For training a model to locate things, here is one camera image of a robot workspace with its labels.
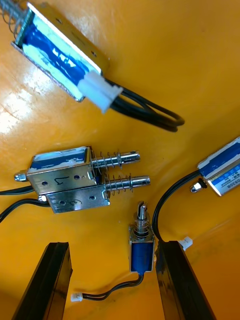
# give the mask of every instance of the yellow surface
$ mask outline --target yellow surface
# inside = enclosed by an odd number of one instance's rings
[[[69,294],[80,289],[100,292],[125,280],[128,224],[138,201],[147,201],[152,214],[173,182],[239,135],[239,1],[50,3],[110,58],[108,78],[179,113],[186,123],[178,133],[170,133],[112,110],[102,115],[87,100],[74,102],[10,46],[13,35],[0,20],[0,189],[23,186],[13,175],[27,168],[34,154],[82,145],[92,145],[97,154],[139,150],[140,163],[111,172],[151,178],[151,186],[116,195],[109,207],[54,215],[48,208],[27,205],[12,212],[0,225],[0,306],[8,312],[6,319],[49,242],[70,244]],[[210,189],[193,195],[188,185],[183,187],[160,214],[162,237],[196,239],[231,219],[239,212],[239,190],[219,198]],[[20,198],[2,196],[0,210]],[[223,263],[228,248],[219,241],[218,250],[211,250],[211,242],[203,239],[205,247],[198,249],[196,241],[191,248],[201,252],[193,268],[218,319],[226,319],[224,310],[238,304],[240,283],[238,277],[230,283],[229,264]],[[235,251],[227,258],[239,266]],[[222,283],[222,265],[227,285]],[[12,303],[12,313],[5,300]],[[139,319],[163,319],[155,273],[140,287],[116,292],[102,303],[73,305],[68,296],[65,319],[132,319],[135,309]],[[231,312],[230,319],[240,318],[237,307]]]

